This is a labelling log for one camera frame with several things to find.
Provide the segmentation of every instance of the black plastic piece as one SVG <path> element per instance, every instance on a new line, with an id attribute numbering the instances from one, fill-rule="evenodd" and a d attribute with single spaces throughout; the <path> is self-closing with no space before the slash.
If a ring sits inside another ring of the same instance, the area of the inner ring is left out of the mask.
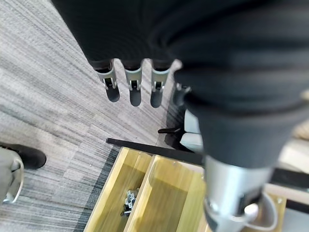
<path id="1" fill-rule="evenodd" d="M 38 169 L 45 165 L 46 155 L 35 148 L 0 142 L 0 147 L 15 151 L 21 158 L 26 169 Z"/>
<path id="2" fill-rule="evenodd" d="M 271 178 L 271 183 L 304 190 L 309 189 L 309 175 L 306 173 L 293 172 L 284 169 L 276 169 Z"/>
<path id="3" fill-rule="evenodd" d="M 106 93 L 107 93 L 108 99 L 111 102 L 116 102 L 120 98 L 118 86 L 116 86 L 116 88 L 112 88 L 112 87 L 108 88 L 108 90 L 106 90 Z"/>
<path id="4" fill-rule="evenodd" d="M 106 140 L 108 144 L 114 144 L 117 146 L 124 146 L 139 151 L 144 151 L 150 154 L 161 155 L 170 159 L 180 160 L 182 162 L 188 162 L 196 165 L 203 166 L 203 156 L 197 153 L 179 151 L 175 149 L 168 149 L 159 146 L 151 146 L 146 144 L 139 144 L 124 140 L 108 138 Z"/>
<path id="5" fill-rule="evenodd" d="M 299 212 L 309 214 L 309 205 L 307 204 L 302 204 L 299 202 L 294 202 L 291 200 L 286 201 L 286 207 L 289 209 L 297 210 Z"/>
<path id="6" fill-rule="evenodd" d="M 162 102 L 163 92 L 157 90 L 156 92 L 151 92 L 150 104 L 153 108 L 158 108 Z"/>
<path id="7" fill-rule="evenodd" d="M 107 94 L 108 99 L 111 102 L 118 101 L 119 98 L 120 98 L 118 86 L 116 86 L 116 88 L 113 88 L 112 87 L 112 80 L 110 78 L 105 79 L 105 84 L 108 87 L 108 89 L 106 89 L 106 94 Z"/>
<path id="8" fill-rule="evenodd" d="M 177 133 L 179 131 L 181 131 L 182 129 L 179 127 L 175 127 L 175 128 L 164 128 L 164 129 L 159 129 L 158 133 L 159 134 L 174 134 Z"/>
<path id="9" fill-rule="evenodd" d="M 141 93 L 140 89 L 137 90 L 136 87 L 134 87 L 132 90 L 130 90 L 130 102 L 133 106 L 139 106 L 141 103 Z"/>

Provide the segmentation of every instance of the wooden divider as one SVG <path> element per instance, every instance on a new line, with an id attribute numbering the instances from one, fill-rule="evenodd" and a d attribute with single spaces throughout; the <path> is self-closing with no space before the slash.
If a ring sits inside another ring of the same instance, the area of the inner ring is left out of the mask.
<path id="1" fill-rule="evenodd" d="M 122 148 L 112 167 L 84 232 L 123 232 L 128 218 L 120 217 L 129 189 L 139 188 L 151 156 Z"/>

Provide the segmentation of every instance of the metal bracket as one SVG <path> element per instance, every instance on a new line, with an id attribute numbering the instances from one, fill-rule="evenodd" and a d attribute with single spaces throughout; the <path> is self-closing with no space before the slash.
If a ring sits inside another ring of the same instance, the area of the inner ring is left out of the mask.
<path id="1" fill-rule="evenodd" d="M 112 84 L 112 88 L 117 87 L 117 78 L 116 78 L 114 66 L 112 66 L 112 69 L 109 72 L 102 73 L 102 72 L 96 71 L 96 73 L 98 77 L 100 78 L 101 82 L 103 83 L 104 88 L 106 90 L 109 89 L 110 83 Z"/>
<path id="2" fill-rule="evenodd" d="M 169 69 L 165 71 L 157 71 L 152 69 L 151 75 L 151 90 L 152 92 L 160 91 L 163 92 L 164 85 L 168 79 Z"/>
<path id="3" fill-rule="evenodd" d="M 122 217 L 130 216 L 130 213 L 132 212 L 139 190 L 140 190 L 139 188 L 137 188 L 136 190 L 128 190 L 128 192 L 126 193 L 127 198 L 125 199 L 124 209 L 123 212 L 120 214 L 120 216 Z"/>
<path id="4" fill-rule="evenodd" d="M 136 90 L 140 90 L 140 87 L 141 87 L 141 67 L 137 70 L 134 70 L 134 71 L 125 69 L 125 73 L 126 73 L 126 81 L 127 81 L 129 90 L 130 91 L 133 90 L 132 81 L 137 82 Z"/>

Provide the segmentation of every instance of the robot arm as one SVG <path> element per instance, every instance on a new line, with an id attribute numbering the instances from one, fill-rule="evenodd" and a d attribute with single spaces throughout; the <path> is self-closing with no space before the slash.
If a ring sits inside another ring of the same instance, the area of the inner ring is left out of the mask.
<path id="1" fill-rule="evenodd" d="M 254 220 L 293 127 L 309 116 L 308 3 L 301 0 L 53 0 L 89 63 L 179 59 L 206 156 L 214 232 Z"/>

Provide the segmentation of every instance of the black rubber fingertip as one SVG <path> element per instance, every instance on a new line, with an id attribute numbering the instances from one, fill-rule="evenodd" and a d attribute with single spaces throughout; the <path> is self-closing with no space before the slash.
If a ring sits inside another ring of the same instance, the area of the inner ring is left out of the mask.
<path id="1" fill-rule="evenodd" d="M 153 108 L 158 108 L 161 105 L 162 96 L 163 94 L 160 91 L 151 92 L 150 104 Z"/>
<path id="2" fill-rule="evenodd" d="M 176 106 L 182 106 L 184 104 L 184 97 L 186 95 L 185 91 L 181 90 L 175 90 L 174 95 L 173 95 L 173 103 Z"/>
<path id="3" fill-rule="evenodd" d="M 106 94 L 111 102 L 116 102 L 120 98 L 118 86 L 116 86 L 116 88 L 109 87 L 109 89 L 106 90 Z"/>
<path id="4" fill-rule="evenodd" d="M 133 106 L 139 106 L 141 102 L 141 94 L 140 90 L 137 90 L 136 88 L 133 88 L 130 91 L 130 102 Z"/>

